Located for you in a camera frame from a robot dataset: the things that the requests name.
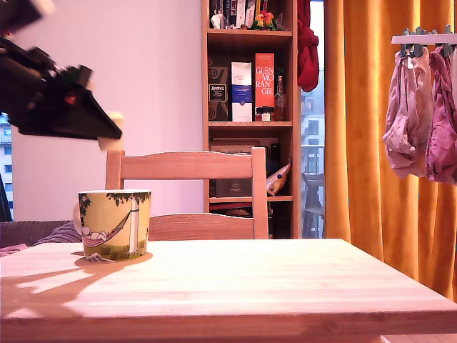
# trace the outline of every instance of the glenmorangie box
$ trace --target glenmorangie box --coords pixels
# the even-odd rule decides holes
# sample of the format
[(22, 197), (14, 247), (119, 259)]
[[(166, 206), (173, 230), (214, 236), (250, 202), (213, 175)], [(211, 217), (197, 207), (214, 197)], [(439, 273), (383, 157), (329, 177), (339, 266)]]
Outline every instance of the glenmorangie box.
[(256, 54), (256, 109), (274, 107), (274, 54)]

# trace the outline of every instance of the gray couch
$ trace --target gray couch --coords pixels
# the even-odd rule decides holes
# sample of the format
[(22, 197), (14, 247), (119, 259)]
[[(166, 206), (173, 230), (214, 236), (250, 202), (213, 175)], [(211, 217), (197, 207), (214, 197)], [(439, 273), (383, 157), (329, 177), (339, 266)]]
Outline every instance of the gray couch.
[(68, 224), (69, 220), (49, 222), (0, 222), (0, 247), (24, 243), (31, 247), (38, 240), (48, 237), (53, 230)]

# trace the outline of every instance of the mug handle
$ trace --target mug handle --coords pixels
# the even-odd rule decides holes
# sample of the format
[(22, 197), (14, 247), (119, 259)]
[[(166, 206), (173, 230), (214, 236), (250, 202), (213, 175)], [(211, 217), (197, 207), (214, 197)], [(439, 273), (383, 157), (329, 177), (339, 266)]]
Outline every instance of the mug handle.
[(81, 214), (79, 213), (79, 202), (73, 208), (73, 224), (77, 232), (82, 236), (83, 227), (81, 225)]

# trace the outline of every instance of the black box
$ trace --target black box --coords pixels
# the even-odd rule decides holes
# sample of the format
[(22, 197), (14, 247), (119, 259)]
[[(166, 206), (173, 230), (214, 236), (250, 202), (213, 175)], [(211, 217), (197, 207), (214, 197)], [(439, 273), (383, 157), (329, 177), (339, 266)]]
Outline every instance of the black box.
[(229, 66), (208, 58), (208, 120), (229, 120)]
[(252, 179), (219, 179), (216, 180), (216, 198), (250, 197)]

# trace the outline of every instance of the bookshelf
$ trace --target bookshelf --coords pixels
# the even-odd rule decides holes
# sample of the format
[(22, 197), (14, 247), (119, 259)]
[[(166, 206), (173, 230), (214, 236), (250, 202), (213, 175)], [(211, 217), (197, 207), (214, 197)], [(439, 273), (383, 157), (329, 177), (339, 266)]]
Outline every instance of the bookshelf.
[[(275, 213), (287, 217), (290, 229), (281, 238), (301, 237), (301, 114), (300, 91), (297, 86), (297, 0), (269, 0), (268, 11), (283, 14), (287, 31), (252, 31), (211, 29), (209, 0), (201, 0), (203, 146), (209, 150), (213, 139), (276, 139), (281, 145), (281, 166), (292, 158), (288, 182), (278, 196), (268, 197)], [(255, 67), (256, 52), (273, 52), (275, 67), (284, 70), (286, 113), (284, 121), (209, 121), (208, 57), (226, 56), (232, 61), (251, 61)], [(209, 182), (204, 182), (204, 210), (217, 204), (252, 202), (251, 197), (210, 197)]]

